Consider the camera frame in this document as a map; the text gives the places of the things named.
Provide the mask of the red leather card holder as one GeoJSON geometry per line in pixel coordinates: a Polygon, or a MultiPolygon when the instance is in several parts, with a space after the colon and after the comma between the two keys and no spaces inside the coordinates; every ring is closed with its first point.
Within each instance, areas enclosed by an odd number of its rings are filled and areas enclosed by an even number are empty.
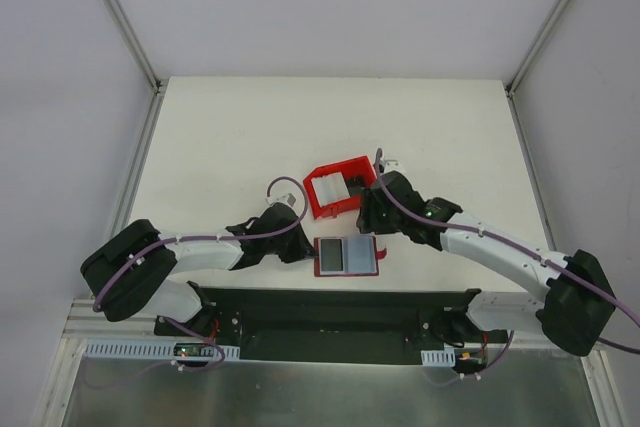
{"type": "Polygon", "coordinates": [[[331,277],[375,277],[379,275],[379,262],[388,253],[386,244],[379,243],[373,235],[351,235],[345,237],[318,237],[314,239],[317,257],[314,259],[314,276],[331,277]],[[344,270],[337,274],[323,275],[319,264],[319,241],[323,238],[342,240],[344,270]]]}

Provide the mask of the red plastic bin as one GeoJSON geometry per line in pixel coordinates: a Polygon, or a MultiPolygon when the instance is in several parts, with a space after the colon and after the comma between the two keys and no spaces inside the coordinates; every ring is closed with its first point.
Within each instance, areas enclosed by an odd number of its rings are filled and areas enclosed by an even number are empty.
{"type": "Polygon", "coordinates": [[[343,213],[358,210],[360,207],[361,192],[365,188],[369,188],[374,180],[374,168],[366,155],[314,168],[303,180],[303,186],[310,201],[313,217],[315,219],[336,218],[343,213]],[[311,179],[335,172],[341,172],[343,174],[350,197],[326,207],[320,207],[311,184],[311,179]]]}

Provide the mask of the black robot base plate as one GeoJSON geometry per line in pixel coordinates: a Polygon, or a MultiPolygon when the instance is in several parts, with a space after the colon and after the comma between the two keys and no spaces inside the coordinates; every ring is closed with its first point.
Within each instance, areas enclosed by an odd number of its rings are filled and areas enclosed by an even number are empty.
{"type": "Polygon", "coordinates": [[[187,328],[243,360],[417,365],[448,344],[498,345],[466,316],[477,290],[367,292],[205,288],[210,308],[187,328]]]}

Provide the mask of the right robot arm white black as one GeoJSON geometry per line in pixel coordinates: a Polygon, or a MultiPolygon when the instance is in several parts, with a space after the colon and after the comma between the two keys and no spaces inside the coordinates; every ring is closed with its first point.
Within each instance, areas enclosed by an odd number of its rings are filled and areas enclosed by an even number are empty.
{"type": "Polygon", "coordinates": [[[497,232],[449,200],[423,199],[397,171],[362,191],[356,225],[362,233],[401,233],[514,282],[540,304],[533,327],[575,356],[591,352],[615,311],[614,292],[591,253],[544,250],[497,232]]]}

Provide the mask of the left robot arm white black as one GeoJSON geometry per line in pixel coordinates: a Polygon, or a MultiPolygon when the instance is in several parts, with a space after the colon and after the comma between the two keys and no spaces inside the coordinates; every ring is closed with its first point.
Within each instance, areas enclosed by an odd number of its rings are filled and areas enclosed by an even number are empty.
{"type": "Polygon", "coordinates": [[[204,234],[165,240],[149,220],[136,220],[90,255],[80,272],[108,321],[146,312],[199,336],[210,327],[213,302],[197,272],[238,271],[267,257],[291,264],[315,256],[294,210],[276,202],[261,216],[224,228],[214,240],[204,234]]]}

